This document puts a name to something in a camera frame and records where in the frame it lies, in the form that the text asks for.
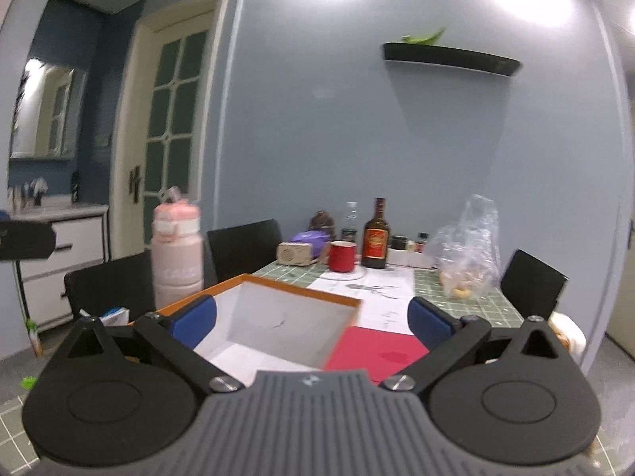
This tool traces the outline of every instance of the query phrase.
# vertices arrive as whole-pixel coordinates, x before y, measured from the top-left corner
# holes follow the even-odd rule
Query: red mug
[[[328,268],[334,272],[350,272],[355,268],[357,245],[353,242],[331,242]]]

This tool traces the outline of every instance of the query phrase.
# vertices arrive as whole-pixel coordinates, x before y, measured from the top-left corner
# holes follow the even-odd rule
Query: red paper
[[[379,384],[426,354],[428,349],[412,335],[347,327],[325,370],[366,369],[370,380]]]

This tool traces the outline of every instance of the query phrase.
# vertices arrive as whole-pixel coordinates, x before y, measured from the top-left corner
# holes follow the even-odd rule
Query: plastic water bottle
[[[341,240],[357,243],[357,202],[346,203],[346,216],[342,223]]]
[[[152,283],[159,310],[202,290],[201,211],[179,189],[169,189],[171,202],[154,209]]]

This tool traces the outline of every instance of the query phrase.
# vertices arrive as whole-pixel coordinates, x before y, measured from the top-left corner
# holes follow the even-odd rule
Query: purple package
[[[311,255],[318,257],[322,253],[324,246],[331,241],[331,237],[324,231],[305,231],[297,233],[289,240],[292,243],[310,243],[312,246]]]

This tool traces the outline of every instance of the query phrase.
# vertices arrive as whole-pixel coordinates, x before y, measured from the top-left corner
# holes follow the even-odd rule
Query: drawer handle
[[[73,248],[73,244],[72,243],[66,243],[64,245],[60,245],[59,247],[56,247],[55,251],[53,251],[53,252],[70,251],[72,248]]]

